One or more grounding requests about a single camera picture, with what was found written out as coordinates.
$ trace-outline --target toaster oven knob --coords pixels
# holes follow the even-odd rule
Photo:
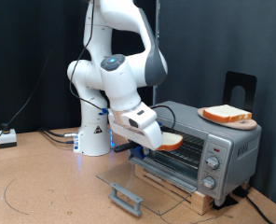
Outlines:
[[[219,160],[216,157],[208,158],[205,163],[213,170],[219,167]]]
[[[203,180],[201,181],[201,184],[202,184],[204,187],[208,188],[208,189],[213,189],[214,186],[215,186],[215,181],[214,181],[214,179],[213,179],[212,177],[207,176],[205,179],[203,179]]]

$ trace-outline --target wooden block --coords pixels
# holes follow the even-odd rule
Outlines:
[[[178,202],[184,200],[182,202],[184,206],[192,209],[200,215],[205,214],[213,207],[214,199],[212,197],[204,195],[198,191],[192,193],[186,189],[182,189],[174,183],[163,179],[161,176],[151,174],[141,166],[135,165],[135,175],[146,183],[173,197]]]

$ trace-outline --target power cord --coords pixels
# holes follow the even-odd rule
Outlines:
[[[55,139],[55,138],[52,138],[50,135],[48,135],[44,130],[39,130],[39,131],[41,131],[45,136],[47,136],[49,139],[51,139],[51,140],[53,140],[53,141],[55,141],[55,142],[57,142],[57,143],[63,143],[63,144],[73,144],[74,143],[74,141],[66,141],[66,142],[62,142],[62,141],[59,141],[59,140],[57,140],[57,139]]]
[[[90,102],[90,101],[87,101],[87,100],[82,99],[81,97],[79,97],[78,95],[76,95],[76,94],[73,92],[73,90],[72,90],[73,76],[74,76],[74,73],[75,73],[75,70],[76,70],[76,66],[78,65],[80,59],[82,58],[83,53],[85,52],[87,46],[90,44],[90,41],[91,41],[91,38],[92,38],[92,32],[93,32],[93,17],[94,17],[94,16],[93,16],[93,15],[94,15],[94,0],[93,0],[92,4],[93,4],[93,5],[92,5],[92,14],[91,14],[90,39],[89,39],[88,43],[86,44],[86,46],[82,49],[82,52],[80,53],[78,59],[76,60],[76,64],[75,64],[75,66],[74,66],[73,73],[72,73],[71,79],[70,79],[70,91],[71,91],[71,93],[72,93],[77,99],[79,99],[79,100],[81,100],[81,101],[84,101],[84,102],[86,102],[86,103],[89,103],[90,105],[93,105],[93,106],[95,106],[96,108],[98,108],[98,109],[100,109],[100,110],[103,111],[102,108],[100,108],[99,106],[93,104],[93,103]]]
[[[262,213],[262,211],[259,209],[259,207],[249,198],[248,194],[245,197],[248,200],[248,202],[254,207],[254,209],[258,212],[258,214],[261,217],[263,217],[263,219],[265,219],[266,222],[268,222],[269,224],[274,224]]]
[[[246,198],[247,201],[254,207],[254,209],[258,212],[258,214],[260,216],[263,217],[263,219],[265,219],[266,222],[268,222],[269,224],[274,224],[273,222],[271,222],[263,213],[262,211],[259,209],[259,207],[249,198],[248,194],[249,194],[249,189],[243,189],[241,186],[239,186],[238,188],[233,190],[233,193],[241,198]]]
[[[49,133],[49,134],[52,134],[53,136],[56,136],[56,137],[64,137],[64,134],[60,134],[60,133],[53,133],[52,131],[46,129],[46,128],[43,128],[41,127],[39,129],[39,131],[45,131],[46,133]]]
[[[54,47],[52,48],[52,50],[51,50],[51,51],[49,52],[49,54],[48,54],[48,57],[47,57],[47,59],[46,59],[46,61],[45,61],[43,70],[42,70],[42,72],[41,72],[41,74],[40,74],[40,76],[39,76],[39,79],[37,80],[37,82],[36,82],[36,84],[35,84],[35,87],[34,87],[32,93],[30,94],[30,96],[28,97],[26,103],[22,106],[22,108],[21,108],[21,109],[16,113],[16,115],[7,123],[7,125],[5,126],[5,128],[4,128],[4,129],[2,130],[2,132],[0,133],[0,136],[4,133],[4,131],[5,131],[5,129],[8,127],[8,125],[9,125],[9,124],[20,114],[20,112],[28,105],[28,103],[30,102],[30,100],[33,98],[33,96],[34,96],[34,94],[35,94],[35,91],[36,91],[36,89],[37,89],[37,87],[38,87],[38,85],[39,85],[39,83],[40,83],[40,81],[41,81],[41,79],[42,79],[42,77],[43,77],[43,74],[44,74],[44,72],[45,72],[45,69],[46,69],[46,67],[47,67],[49,57],[50,57],[50,55],[52,54],[53,50],[55,49],[55,47],[56,47],[56,45],[57,45],[57,42],[58,42],[59,37],[60,37],[60,32],[61,32],[61,30],[62,30],[63,22],[64,22],[64,20],[65,20],[65,18],[66,18],[66,16],[67,16],[67,14],[68,14],[68,12],[66,12],[66,13],[64,14],[64,16],[63,16],[62,23],[61,23],[61,25],[60,25],[60,28],[59,28],[59,30],[58,30],[57,37],[56,37],[56,40],[55,40],[55,43],[54,43]]]
[[[169,110],[170,110],[170,112],[172,112],[172,115],[173,115],[173,125],[172,125],[171,129],[168,131],[168,132],[170,132],[170,133],[171,133],[171,132],[173,131],[173,128],[174,128],[175,123],[176,123],[176,117],[175,117],[175,114],[174,114],[173,110],[172,110],[170,107],[168,107],[167,105],[153,105],[153,106],[150,106],[150,108],[152,108],[152,109],[155,109],[155,108],[158,108],[158,107],[164,107],[164,108],[167,108],[167,109],[169,109]]]

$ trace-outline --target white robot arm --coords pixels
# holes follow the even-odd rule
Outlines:
[[[88,45],[91,62],[81,60],[74,73],[73,83],[81,98],[106,108],[99,93],[104,90],[109,98],[109,122],[112,130],[143,147],[152,150],[162,144],[155,111],[141,102],[137,88],[159,85],[167,76],[167,64],[155,43],[155,38],[144,12],[132,0],[96,0],[88,9],[84,44]],[[111,53],[112,28],[132,31],[143,40],[145,51],[132,56]],[[70,64],[71,78],[76,62]],[[81,101],[82,125],[79,130],[81,149],[86,155],[102,155],[109,150],[106,117],[100,116],[93,105]],[[102,131],[96,134],[97,127]]]

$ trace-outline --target wooden cutting board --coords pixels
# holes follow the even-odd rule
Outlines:
[[[198,109],[198,114],[201,116],[203,119],[207,119],[203,116],[203,110],[208,107],[200,108]],[[228,123],[222,123],[214,120],[207,119],[213,123],[217,123],[219,125],[233,128],[233,129],[240,129],[240,130],[253,130],[257,126],[257,122],[254,121],[253,119],[245,119],[245,120],[239,120],[235,122],[228,122]]]

